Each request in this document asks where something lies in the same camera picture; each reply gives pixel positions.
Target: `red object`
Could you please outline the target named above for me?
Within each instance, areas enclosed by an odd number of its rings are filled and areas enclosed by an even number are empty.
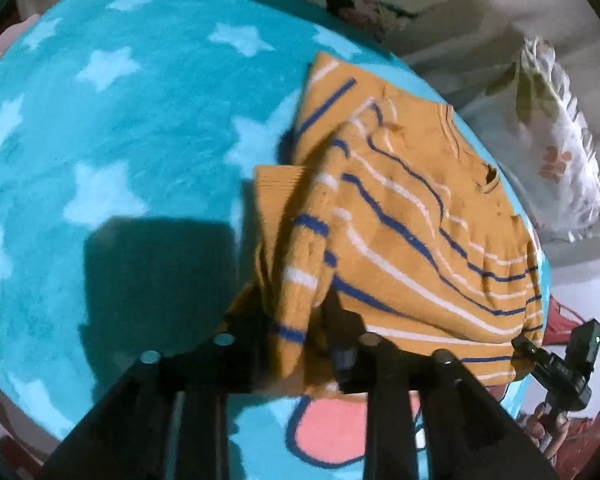
[[[563,312],[568,312],[575,320],[565,317]],[[571,331],[583,323],[584,320],[578,314],[551,296],[542,345],[566,345]]]
[[[0,451],[7,462],[23,479],[33,479],[42,469],[42,463],[31,456],[0,422]]]
[[[560,480],[573,480],[600,446],[600,412],[596,418],[571,419],[567,439],[556,454]]]

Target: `pillow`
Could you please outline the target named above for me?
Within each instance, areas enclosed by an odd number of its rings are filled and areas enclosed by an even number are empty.
[[[459,113],[499,161],[541,240],[600,234],[592,137],[546,40],[526,39],[516,61]]]
[[[524,38],[536,36],[551,42],[569,74],[600,164],[600,19],[586,0],[451,0],[383,44],[462,110],[516,57]]]

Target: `folded clothing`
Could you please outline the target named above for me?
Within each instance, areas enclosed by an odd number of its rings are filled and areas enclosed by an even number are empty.
[[[451,107],[320,53],[293,136],[294,166],[259,166],[255,183],[274,377],[329,391],[331,286],[402,349],[448,348],[484,384],[526,374],[510,342],[542,340],[536,251]]]

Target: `turquoise blanket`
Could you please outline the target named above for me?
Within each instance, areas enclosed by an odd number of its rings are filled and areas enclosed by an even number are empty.
[[[142,351],[191,350],[221,319],[251,275],[253,168],[278,160],[320,50],[440,99],[301,0],[63,0],[5,54],[0,387],[52,434]],[[294,448],[303,403],[232,400],[236,478],[362,476],[353,448]]]

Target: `white stripe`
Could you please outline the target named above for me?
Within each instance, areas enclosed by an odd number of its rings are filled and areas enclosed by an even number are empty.
[[[391,145],[391,142],[389,141],[389,130],[387,130],[387,129],[384,130],[384,143],[386,144],[387,148],[389,149],[389,151],[391,153],[395,153],[394,147]]]
[[[394,123],[398,122],[398,110],[395,109],[394,102],[391,99],[387,99],[389,106],[391,107],[391,113],[394,115]]]
[[[414,194],[412,194],[409,191],[407,191],[406,189],[404,189],[397,182],[395,182],[393,180],[389,180],[388,178],[386,178],[382,174],[378,173],[371,166],[371,164],[369,164],[364,158],[362,158],[356,152],[351,152],[351,156],[353,158],[355,158],[356,160],[360,161],[362,163],[362,165],[365,167],[365,169],[368,171],[368,173],[374,179],[376,179],[380,184],[382,184],[383,186],[385,186],[388,189],[391,189],[391,190],[395,191],[401,197],[404,197],[409,202],[413,203],[413,205],[418,208],[418,210],[420,211],[421,215],[425,219],[427,225],[429,226],[429,230],[431,232],[431,237],[432,238],[437,238],[438,237],[438,234],[436,233],[436,230],[433,227],[433,223],[431,222],[431,218],[429,217],[429,211],[427,211],[427,208],[420,201],[420,199],[418,197],[416,197]],[[436,251],[436,255],[438,257],[438,260],[443,264],[443,266],[449,272],[449,274],[451,275],[451,277],[453,279],[455,279],[456,282],[462,283],[468,290],[470,290],[474,294],[478,294],[479,296],[482,296],[483,298],[488,296],[490,298],[496,298],[498,300],[510,300],[512,298],[520,298],[522,296],[526,296],[526,290],[521,290],[520,292],[515,292],[515,293],[512,293],[512,294],[497,294],[496,292],[490,292],[490,291],[485,292],[483,290],[475,288],[475,287],[471,286],[469,284],[469,282],[463,276],[461,276],[460,274],[454,272],[454,270],[451,268],[451,266],[449,265],[448,261],[445,260],[445,257],[442,255],[442,253],[440,252],[440,250],[438,248],[434,248],[434,250]]]
[[[515,373],[515,370],[509,370],[508,372],[497,372],[496,374],[478,375],[475,378],[479,381],[486,381],[487,379],[493,379],[494,377],[510,376]]]
[[[333,210],[333,214],[336,215],[338,218],[346,220],[347,222],[351,222],[351,220],[353,220],[353,216],[351,216],[351,213],[341,207],[335,208]]]
[[[455,222],[456,224],[460,224],[462,226],[462,228],[464,228],[467,232],[469,232],[469,225],[467,224],[467,222],[465,222],[460,217],[450,215],[448,211],[445,211],[445,217],[449,218],[450,221]],[[474,242],[469,242],[469,247],[471,247],[472,249],[475,249],[480,254],[483,254],[485,256],[485,258],[490,258],[491,260],[494,260],[497,264],[503,265],[503,266],[518,264],[520,262],[523,262],[526,259],[526,256],[520,256],[519,258],[514,258],[513,260],[501,260],[501,259],[499,259],[497,254],[492,254],[492,253],[486,252],[484,250],[484,247],[482,247]]]
[[[351,124],[355,125],[355,127],[358,129],[358,133],[360,134],[361,137],[366,137],[366,128],[365,128],[365,125],[362,124],[362,121],[359,118],[354,117],[352,119],[349,119],[349,122]]]
[[[326,76],[329,72],[334,70],[338,66],[338,62],[335,59],[332,59],[330,63],[323,66],[318,72],[316,72],[309,82],[307,83],[307,89],[311,88],[314,84],[316,84],[320,79]]]
[[[535,317],[542,316],[543,314],[544,312],[542,310],[537,310],[533,314],[529,314],[528,316],[526,316],[525,321],[529,321],[530,319],[533,319]]]
[[[439,337],[435,335],[424,335],[413,332],[403,332],[393,328],[382,328],[381,326],[367,325],[366,330],[373,332],[383,337],[393,337],[396,339],[407,339],[411,341],[425,341],[427,343],[440,343],[443,345],[469,345],[469,346],[511,346],[510,342],[506,343],[482,343],[479,341],[467,341],[465,339],[454,339],[451,337]]]
[[[445,211],[445,216],[447,218],[449,218],[449,220],[451,220],[452,222],[456,222],[457,224],[460,224],[467,231],[469,230],[469,226],[467,225],[467,223],[464,220],[462,220],[459,216],[450,215],[449,211]]]
[[[351,118],[356,118],[360,115],[360,113],[363,110],[366,110],[367,108],[369,108],[369,106],[371,105],[372,102],[374,102],[375,99],[373,99],[372,97],[369,97],[365,102],[363,102],[358,108],[356,108],[355,110],[353,110],[353,113],[351,114]]]
[[[339,214],[339,209],[340,208],[335,209],[334,214],[336,216],[339,216],[342,218],[343,215]],[[413,292],[415,292],[416,294],[419,294],[425,300],[430,301],[431,303],[442,307],[444,310],[469,321],[470,323],[474,324],[477,327],[480,327],[483,330],[487,330],[488,332],[498,334],[498,335],[517,334],[520,332],[520,329],[522,329],[522,325],[515,326],[508,330],[498,328],[496,326],[493,326],[493,325],[490,325],[490,324],[484,322],[483,320],[479,319],[478,317],[475,317],[473,314],[466,312],[462,308],[455,306],[453,303],[449,303],[448,301],[443,300],[442,298],[439,298],[433,292],[431,292],[430,290],[427,290],[426,288],[421,286],[418,282],[416,282],[415,280],[412,280],[409,276],[407,276],[406,274],[401,272],[400,269],[397,269],[397,267],[394,267],[391,263],[386,261],[382,256],[380,256],[376,252],[372,251],[365,244],[364,240],[360,237],[358,232],[351,225],[349,225],[347,227],[347,238],[352,243],[352,245],[358,250],[358,252],[360,254],[365,256],[368,260],[370,260],[373,264],[378,266],[381,270],[384,270],[384,272],[386,272],[389,276],[391,276],[392,278],[395,278],[398,282],[400,282],[403,285],[405,285],[406,287],[410,288]]]
[[[326,184],[334,191],[338,190],[338,181],[335,179],[333,175],[329,173],[318,173],[314,177],[314,182],[320,182],[321,184]]]
[[[282,279],[286,282],[298,283],[311,290],[318,288],[318,278],[295,267],[286,267]]]
[[[485,252],[484,247],[482,247],[482,246],[480,246],[478,244],[474,244],[473,242],[469,242],[469,247],[471,247],[472,249],[475,249],[476,251],[478,251],[481,254],[484,254],[484,256],[486,258],[490,258],[491,260],[494,260],[499,265],[518,264],[520,262],[523,262],[525,260],[525,258],[526,258],[526,256],[520,256],[519,258],[514,258],[513,260],[501,260],[501,259],[499,259],[499,257],[498,257],[497,254],[491,254],[491,253]]]
[[[444,184],[438,184],[437,182],[434,182],[433,185],[444,191],[446,194],[449,195],[449,198],[451,198],[451,190],[447,186],[445,186]]]

